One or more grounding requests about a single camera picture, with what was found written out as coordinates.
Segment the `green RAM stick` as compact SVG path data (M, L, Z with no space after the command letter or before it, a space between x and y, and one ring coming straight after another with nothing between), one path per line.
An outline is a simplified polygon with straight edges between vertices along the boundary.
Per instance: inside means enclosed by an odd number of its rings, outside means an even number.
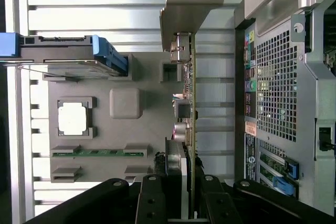
M110 150L110 149L99 149L99 150L86 150L80 149L73 152L55 152L52 157L144 157L145 153L143 151L130 152L127 150Z

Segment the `grey parts rack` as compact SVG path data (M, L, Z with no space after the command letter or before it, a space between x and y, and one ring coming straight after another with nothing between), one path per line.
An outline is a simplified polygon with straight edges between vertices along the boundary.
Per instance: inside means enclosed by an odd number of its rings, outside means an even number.
M49 100L50 178L53 183L131 180L153 171L154 157L165 150L176 121L173 95L182 91L177 66L166 53L127 56L126 77L60 79L47 77ZM87 109L82 135L63 135L58 108L64 102ZM143 151L144 157L52 157L55 152L86 150Z

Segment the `open black PC case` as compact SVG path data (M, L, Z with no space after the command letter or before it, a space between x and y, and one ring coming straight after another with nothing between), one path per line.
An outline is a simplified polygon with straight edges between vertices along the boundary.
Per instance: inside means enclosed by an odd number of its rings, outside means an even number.
M235 178L336 210L336 0L242 0Z

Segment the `silver CPU chip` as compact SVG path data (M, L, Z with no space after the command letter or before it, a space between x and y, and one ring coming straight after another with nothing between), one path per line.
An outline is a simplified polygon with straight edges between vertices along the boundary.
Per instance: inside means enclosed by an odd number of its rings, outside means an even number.
M58 129L63 135L82 135L87 129L87 109L81 103L64 102L58 108Z

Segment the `hard disk in blue caddy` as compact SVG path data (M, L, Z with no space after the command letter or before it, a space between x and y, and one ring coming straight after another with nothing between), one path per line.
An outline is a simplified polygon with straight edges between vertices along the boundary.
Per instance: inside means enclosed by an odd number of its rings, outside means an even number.
M128 60L107 39L83 37L23 36L0 33L0 65L32 69L60 79L126 77Z

